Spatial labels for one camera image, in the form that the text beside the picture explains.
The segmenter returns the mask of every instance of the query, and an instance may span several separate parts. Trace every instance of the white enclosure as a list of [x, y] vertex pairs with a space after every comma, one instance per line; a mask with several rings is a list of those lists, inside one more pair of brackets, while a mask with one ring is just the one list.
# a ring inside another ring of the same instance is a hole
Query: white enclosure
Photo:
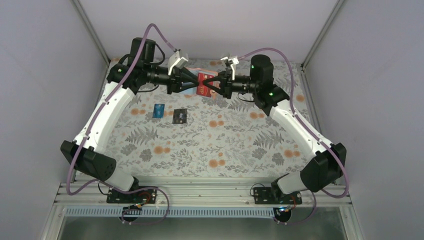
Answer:
[[[192, 59], [243, 55], [258, 48], [284, 51], [302, 63], [337, 0], [80, 0], [107, 55], [123, 56], [155, 23]], [[152, 31], [152, 39], [159, 35]], [[271, 59], [282, 58], [274, 53]]]

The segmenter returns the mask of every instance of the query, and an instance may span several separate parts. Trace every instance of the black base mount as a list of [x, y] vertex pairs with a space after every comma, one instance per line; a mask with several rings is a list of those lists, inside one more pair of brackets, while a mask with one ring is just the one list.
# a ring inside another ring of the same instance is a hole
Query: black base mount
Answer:
[[294, 191], [283, 196], [276, 196], [271, 187], [253, 188], [254, 204], [257, 205], [300, 205], [302, 195], [299, 191]]
[[[134, 178], [134, 183], [129, 191], [145, 187], [146, 186], [139, 186], [139, 181]], [[124, 194], [114, 189], [109, 189], [106, 202], [108, 204], [154, 204], [156, 203], [157, 194], [155, 189], [142, 190], [133, 194]]]

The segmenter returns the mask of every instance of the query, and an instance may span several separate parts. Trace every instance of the credit card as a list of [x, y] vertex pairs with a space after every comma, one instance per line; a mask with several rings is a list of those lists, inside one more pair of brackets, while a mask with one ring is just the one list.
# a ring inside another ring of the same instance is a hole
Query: credit card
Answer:
[[173, 117], [172, 117], [172, 123], [173, 124], [186, 124], [187, 123], [187, 109], [185, 109], [185, 108], [174, 109]]
[[153, 118], [161, 119], [164, 117], [165, 104], [156, 103], [153, 108]]

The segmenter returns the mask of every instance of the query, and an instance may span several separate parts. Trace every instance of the table surface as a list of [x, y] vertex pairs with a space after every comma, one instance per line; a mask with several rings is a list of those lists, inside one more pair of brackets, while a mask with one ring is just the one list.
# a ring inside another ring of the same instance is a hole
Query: table surface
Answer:
[[[109, 69], [117, 62], [113, 59]], [[274, 83], [289, 93], [287, 65], [272, 63]], [[294, 105], [309, 121], [298, 68], [295, 63], [291, 66]], [[191, 59], [187, 67], [216, 72], [225, 68], [219, 60], [205, 59]], [[249, 67], [249, 61], [240, 61], [237, 74], [248, 75]], [[141, 90], [151, 87], [147, 84]], [[163, 118], [152, 118], [154, 104], [165, 104]], [[180, 108], [187, 109], [187, 124], [172, 124], [173, 110]], [[236, 94], [231, 99], [168, 95], [165, 86], [134, 97], [112, 131], [105, 154], [133, 176], [279, 177], [308, 163], [293, 138], [254, 103], [243, 102]]]

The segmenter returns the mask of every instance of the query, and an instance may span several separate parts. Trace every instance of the black cylindrical joint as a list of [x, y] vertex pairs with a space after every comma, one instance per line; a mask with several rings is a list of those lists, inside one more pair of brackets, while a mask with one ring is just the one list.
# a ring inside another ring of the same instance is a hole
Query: black cylindrical joint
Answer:
[[251, 78], [249, 76], [235, 76], [235, 79], [228, 83], [231, 84], [232, 92], [241, 94], [254, 93], [255, 88], [257, 87], [255, 82], [251, 82]]
[[262, 54], [254, 55], [250, 60], [250, 77], [254, 82], [262, 84], [263, 88], [273, 86], [274, 65], [271, 59]]
[[[137, 51], [139, 50], [140, 44], [142, 43], [142, 37], [136, 37], [132, 40], [130, 56], [135, 57]], [[144, 42], [143, 50], [141, 51], [139, 61], [143, 61], [144, 63], [151, 63], [155, 58], [155, 46], [156, 42], [151, 39], [146, 39]]]
[[147, 72], [149, 83], [155, 85], [167, 85], [171, 83], [171, 77], [168, 75], [168, 68], [162, 66], [152, 67]]

